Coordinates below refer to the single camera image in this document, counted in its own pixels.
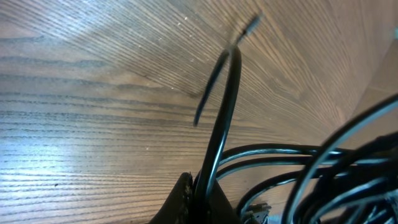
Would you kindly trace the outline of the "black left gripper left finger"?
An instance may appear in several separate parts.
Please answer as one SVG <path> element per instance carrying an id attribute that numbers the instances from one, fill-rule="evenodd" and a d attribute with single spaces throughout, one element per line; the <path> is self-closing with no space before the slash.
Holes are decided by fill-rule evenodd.
<path id="1" fill-rule="evenodd" d="M 149 224 L 186 224 L 193 192 L 191 173 L 184 172 L 179 177 L 161 209 Z"/>

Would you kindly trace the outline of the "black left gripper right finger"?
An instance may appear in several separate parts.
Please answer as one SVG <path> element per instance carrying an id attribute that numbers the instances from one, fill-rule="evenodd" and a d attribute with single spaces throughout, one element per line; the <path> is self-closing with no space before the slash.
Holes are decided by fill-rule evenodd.
<path id="1" fill-rule="evenodd" d="M 206 224 L 240 224 L 241 220 L 235 213 L 219 183 L 215 181 L 208 201 Z"/>

